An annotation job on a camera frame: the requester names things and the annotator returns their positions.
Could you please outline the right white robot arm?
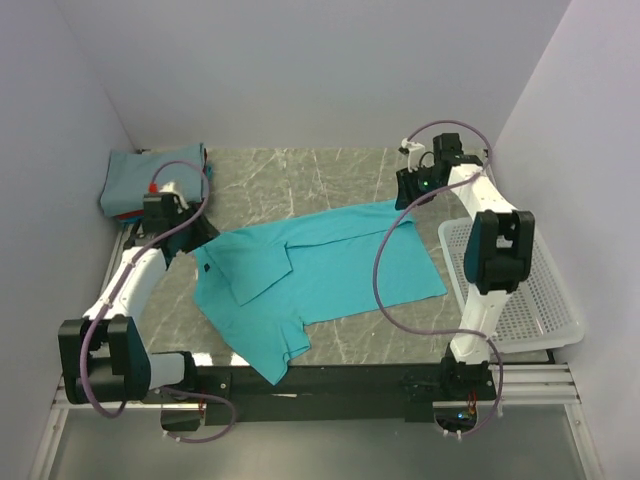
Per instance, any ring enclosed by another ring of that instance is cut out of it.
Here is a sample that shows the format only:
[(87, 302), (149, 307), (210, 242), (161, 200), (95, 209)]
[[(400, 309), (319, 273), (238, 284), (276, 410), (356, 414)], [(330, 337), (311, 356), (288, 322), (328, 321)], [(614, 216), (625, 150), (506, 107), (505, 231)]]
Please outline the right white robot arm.
[(467, 300), (438, 377), (442, 393), (460, 399), (490, 380), (485, 339), (494, 335), (504, 306), (530, 274), (535, 217), (505, 200), (484, 161), (464, 153), (456, 133), (436, 136), (431, 150), (403, 139), (399, 152), (407, 166), (396, 172), (397, 210), (414, 201), (424, 205), (427, 194), (449, 188), (472, 219), (463, 262)]

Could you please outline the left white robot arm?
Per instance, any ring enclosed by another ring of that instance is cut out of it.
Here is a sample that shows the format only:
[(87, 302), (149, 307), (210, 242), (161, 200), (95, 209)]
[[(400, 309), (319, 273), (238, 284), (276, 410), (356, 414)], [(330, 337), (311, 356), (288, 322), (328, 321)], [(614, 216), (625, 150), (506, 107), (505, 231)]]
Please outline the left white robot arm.
[(143, 400), (164, 388), (176, 401), (193, 399), (200, 388), (193, 355), (151, 354), (137, 322), (172, 260), (218, 236), (201, 209), (173, 185), (143, 199), (143, 216), (124, 244), (114, 277), (96, 303), (58, 331), (62, 379), (73, 405)]

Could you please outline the turquoise polo shirt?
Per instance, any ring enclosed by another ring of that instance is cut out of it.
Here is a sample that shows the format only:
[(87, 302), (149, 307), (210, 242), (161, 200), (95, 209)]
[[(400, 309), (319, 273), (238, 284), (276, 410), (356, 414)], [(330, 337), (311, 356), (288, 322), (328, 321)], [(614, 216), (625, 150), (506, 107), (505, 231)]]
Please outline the turquoise polo shirt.
[(306, 326), (447, 292), (392, 200), (225, 232), (194, 256), (195, 304), (273, 385), (310, 349)]

